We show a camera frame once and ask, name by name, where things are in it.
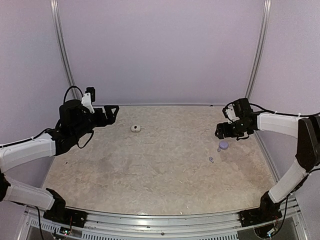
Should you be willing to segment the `purple round earbud case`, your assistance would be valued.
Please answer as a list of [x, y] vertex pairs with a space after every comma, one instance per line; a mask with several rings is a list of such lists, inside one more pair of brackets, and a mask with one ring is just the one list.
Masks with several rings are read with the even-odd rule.
[[220, 141], [217, 147], [217, 152], [220, 152], [221, 150], [226, 150], [229, 147], [229, 143], [227, 141]]

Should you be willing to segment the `white earbud charging case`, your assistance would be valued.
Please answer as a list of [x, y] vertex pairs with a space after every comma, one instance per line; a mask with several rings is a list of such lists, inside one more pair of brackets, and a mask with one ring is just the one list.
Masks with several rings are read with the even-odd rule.
[[138, 133], [141, 131], [141, 129], [142, 129], [142, 127], [140, 125], [132, 125], [130, 128], [131, 132], [133, 132], [133, 133]]

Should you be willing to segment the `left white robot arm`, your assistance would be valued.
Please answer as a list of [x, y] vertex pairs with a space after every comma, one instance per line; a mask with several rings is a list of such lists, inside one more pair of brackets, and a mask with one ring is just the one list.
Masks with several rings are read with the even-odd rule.
[[59, 107], [59, 120], [55, 128], [47, 128], [37, 136], [1, 145], [1, 201], [35, 206], [49, 211], [57, 221], [66, 222], [70, 218], [70, 211], [58, 194], [17, 181], [5, 176], [5, 172], [34, 160], [67, 153], [79, 145], [84, 135], [93, 135], [95, 128], [114, 124], [119, 110], [117, 105], [94, 108], [91, 100], [68, 100]]

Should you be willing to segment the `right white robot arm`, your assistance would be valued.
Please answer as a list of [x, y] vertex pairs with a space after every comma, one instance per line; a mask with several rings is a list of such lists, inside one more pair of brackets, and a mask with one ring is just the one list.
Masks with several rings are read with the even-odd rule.
[[215, 130], [215, 136], [221, 140], [245, 140], [253, 133], [275, 137], [277, 144], [293, 151], [290, 154], [292, 163], [287, 164], [287, 170], [266, 194], [266, 199], [275, 205], [298, 189], [317, 170], [320, 164], [320, 117], [249, 110], [218, 123]]

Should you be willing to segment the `left aluminium frame post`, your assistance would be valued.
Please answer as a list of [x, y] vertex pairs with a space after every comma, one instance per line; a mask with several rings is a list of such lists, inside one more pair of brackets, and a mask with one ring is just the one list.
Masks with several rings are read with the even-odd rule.
[[70, 61], [67, 54], [67, 48], [64, 41], [62, 21], [61, 21], [60, 11], [59, 11], [59, 3], [57, 0], [50, 0], [49, 3], [51, 8], [51, 14], [53, 19], [53, 25], [55, 29], [57, 44], [59, 48], [59, 53], [60, 53], [63, 69], [66, 75], [66, 80], [69, 87], [75, 86], [76, 83], [73, 78]]

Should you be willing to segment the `aluminium frame post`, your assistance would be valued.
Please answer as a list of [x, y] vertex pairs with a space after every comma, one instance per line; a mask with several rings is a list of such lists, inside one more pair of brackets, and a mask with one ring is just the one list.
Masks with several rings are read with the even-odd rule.
[[62, 21], [61, 21], [60, 11], [59, 11], [59, 3], [57, 0], [50, 0], [49, 3], [51, 8], [51, 14], [53, 19], [53, 25], [55, 29], [57, 44], [59, 48], [59, 53], [60, 53], [63, 69], [66, 75], [66, 80], [69, 87], [75, 86], [76, 83], [73, 78], [70, 61], [67, 54], [67, 48], [64, 41]]
[[253, 95], [261, 59], [263, 56], [264, 45], [265, 45], [269, 21], [270, 21], [271, 8], [272, 8], [272, 0], [264, 0], [262, 17], [261, 17], [260, 27], [259, 27], [259, 34], [258, 34], [257, 44], [255, 47], [255, 52], [254, 52], [254, 58], [253, 58], [252, 67], [249, 73], [247, 86], [245, 88], [245, 92], [243, 96], [248, 100], [250, 100]]

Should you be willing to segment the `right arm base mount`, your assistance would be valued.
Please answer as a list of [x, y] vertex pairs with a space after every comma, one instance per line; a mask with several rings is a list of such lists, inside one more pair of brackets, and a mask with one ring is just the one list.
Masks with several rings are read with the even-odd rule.
[[285, 198], [280, 202], [273, 202], [269, 196], [269, 191], [265, 192], [260, 198], [259, 207], [239, 212], [241, 226], [249, 227], [273, 221], [276, 218], [280, 219], [283, 216], [280, 211], [280, 206], [284, 200]]

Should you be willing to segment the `front aluminium rail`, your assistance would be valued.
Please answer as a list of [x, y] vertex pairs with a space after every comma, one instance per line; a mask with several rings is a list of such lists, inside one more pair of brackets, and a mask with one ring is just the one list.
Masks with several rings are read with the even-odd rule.
[[132, 215], [87, 211], [83, 227], [71, 228], [69, 235], [61, 234], [64, 225], [44, 218], [37, 210], [27, 207], [21, 219], [17, 240], [238, 240], [248, 231], [249, 239], [257, 238], [259, 225], [241, 225], [239, 211], [189, 215]]

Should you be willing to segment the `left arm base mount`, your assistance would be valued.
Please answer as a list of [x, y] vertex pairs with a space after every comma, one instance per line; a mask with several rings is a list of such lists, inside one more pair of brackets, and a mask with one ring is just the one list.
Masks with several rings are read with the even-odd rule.
[[45, 210], [43, 218], [71, 227], [84, 228], [88, 213], [66, 207], [66, 201], [53, 189], [46, 188], [53, 196], [54, 202], [50, 209]]

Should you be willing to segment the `right aluminium frame post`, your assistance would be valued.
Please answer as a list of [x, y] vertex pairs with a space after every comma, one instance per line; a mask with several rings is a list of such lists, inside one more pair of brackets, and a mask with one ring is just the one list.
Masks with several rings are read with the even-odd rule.
[[269, 21], [270, 21], [271, 8], [272, 8], [272, 0], [264, 0], [262, 17], [261, 17], [260, 27], [259, 27], [259, 34], [258, 34], [257, 44], [255, 47], [255, 52], [254, 52], [254, 58], [253, 58], [252, 67], [249, 73], [247, 86], [245, 88], [245, 92], [243, 96], [248, 100], [250, 100], [253, 95], [261, 59], [263, 56], [264, 45], [265, 45]]

